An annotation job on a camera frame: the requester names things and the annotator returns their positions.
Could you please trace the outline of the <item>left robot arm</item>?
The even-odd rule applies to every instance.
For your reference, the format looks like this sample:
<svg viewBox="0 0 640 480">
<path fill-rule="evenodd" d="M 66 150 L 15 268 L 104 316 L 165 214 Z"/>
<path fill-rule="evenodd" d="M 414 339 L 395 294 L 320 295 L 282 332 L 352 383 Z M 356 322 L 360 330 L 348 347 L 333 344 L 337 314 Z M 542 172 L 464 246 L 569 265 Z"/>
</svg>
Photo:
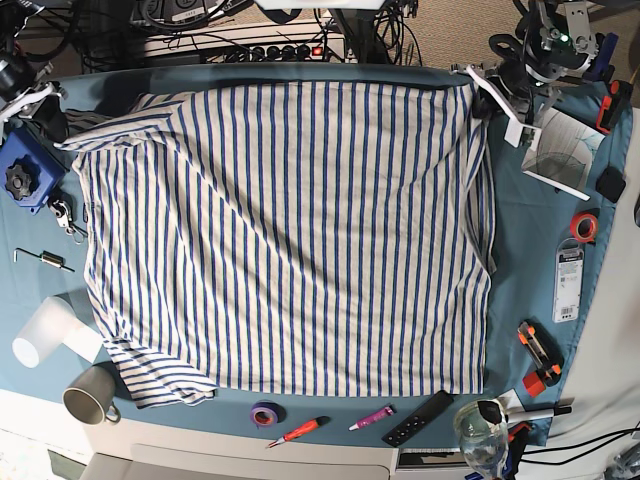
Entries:
<svg viewBox="0 0 640 480">
<path fill-rule="evenodd" d="M 499 61 L 478 74 L 502 94 L 518 120 L 532 124 L 534 98 L 563 77 L 581 81 L 593 69 L 601 40 L 591 30 L 585 1 L 515 1 L 512 34 L 489 38 Z"/>
</svg>

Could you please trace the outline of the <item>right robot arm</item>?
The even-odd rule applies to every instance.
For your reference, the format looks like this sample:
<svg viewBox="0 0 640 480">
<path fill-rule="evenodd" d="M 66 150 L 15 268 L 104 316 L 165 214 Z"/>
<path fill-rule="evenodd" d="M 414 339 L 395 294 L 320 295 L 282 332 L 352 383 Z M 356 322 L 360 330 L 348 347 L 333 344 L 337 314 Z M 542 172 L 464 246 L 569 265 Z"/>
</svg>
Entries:
<svg viewBox="0 0 640 480">
<path fill-rule="evenodd" d="M 32 1 L 1 2 L 1 123 L 17 117 L 35 124 L 43 136 L 62 142 L 69 134 L 60 102 L 67 97 L 59 82 L 46 78 L 52 65 L 36 69 L 17 43 L 28 20 L 44 7 Z"/>
</svg>

